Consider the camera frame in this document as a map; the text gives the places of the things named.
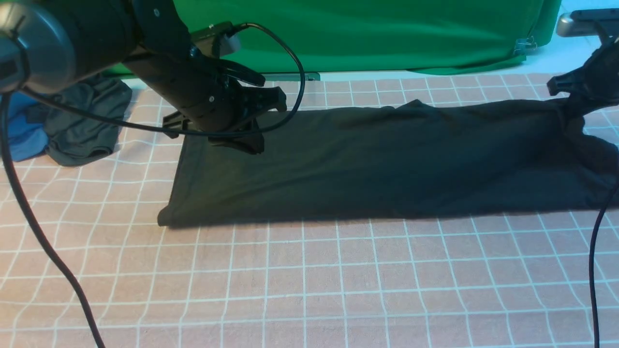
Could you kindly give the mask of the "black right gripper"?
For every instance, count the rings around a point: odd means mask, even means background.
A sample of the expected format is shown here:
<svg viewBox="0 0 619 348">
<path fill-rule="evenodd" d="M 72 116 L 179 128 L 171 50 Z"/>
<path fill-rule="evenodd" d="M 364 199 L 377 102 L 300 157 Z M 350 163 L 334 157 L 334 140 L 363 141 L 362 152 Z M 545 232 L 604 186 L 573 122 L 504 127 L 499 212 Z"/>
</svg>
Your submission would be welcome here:
<svg viewBox="0 0 619 348">
<path fill-rule="evenodd" d="M 571 72 L 551 77 L 550 96 L 568 93 L 563 111 L 569 117 L 584 116 L 619 103 L 619 44 L 607 41 L 584 64 Z"/>
</svg>

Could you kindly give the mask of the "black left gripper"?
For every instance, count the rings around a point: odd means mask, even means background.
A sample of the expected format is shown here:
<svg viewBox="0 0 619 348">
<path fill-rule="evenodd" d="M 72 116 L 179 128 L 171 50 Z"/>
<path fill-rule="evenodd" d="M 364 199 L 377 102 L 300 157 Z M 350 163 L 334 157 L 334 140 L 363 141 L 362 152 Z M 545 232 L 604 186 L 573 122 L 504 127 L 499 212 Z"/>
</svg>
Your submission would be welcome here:
<svg viewBox="0 0 619 348">
<path fill-rule="evenodd" d="M 281 88 L 244 87 L 223 74 L 216 59 L 176 61 L 164 54 L 139 53 L 123 64 L 176 109 L 175 116 L 163 122 L 171 138 L 176 130 L 225 133 L 208 137 L 208 143 L 257 155 L 265 151 L 257 118 L 270 110 L 287 110 Z"/>
</svg>

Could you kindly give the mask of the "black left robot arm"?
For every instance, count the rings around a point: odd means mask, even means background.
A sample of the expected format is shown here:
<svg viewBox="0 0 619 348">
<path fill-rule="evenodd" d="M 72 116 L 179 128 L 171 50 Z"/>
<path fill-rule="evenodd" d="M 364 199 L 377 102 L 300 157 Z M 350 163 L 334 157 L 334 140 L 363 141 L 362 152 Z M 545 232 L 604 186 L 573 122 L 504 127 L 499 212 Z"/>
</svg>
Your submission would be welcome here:
<svg viewBox="0 0 619 348">
<path fill-rule="evenodd" d="M 222 58 L 239 49 L 237 34 L 249 28 L 272 37 L 303 73 L 269 29 L 222 22 L 190 32 L 172 0 L 3 1 L 1 92 L 21 90 L 40 101 L 120 63 L 176 109 L 162 127 L 144 130 L 205 136 L 214 146 L 260 154 L 263 133 L 294 112 L 261 128 L 258 117 L 287 111 L 285 93 L 265 88 L 261 73 Z"/>
</svg>

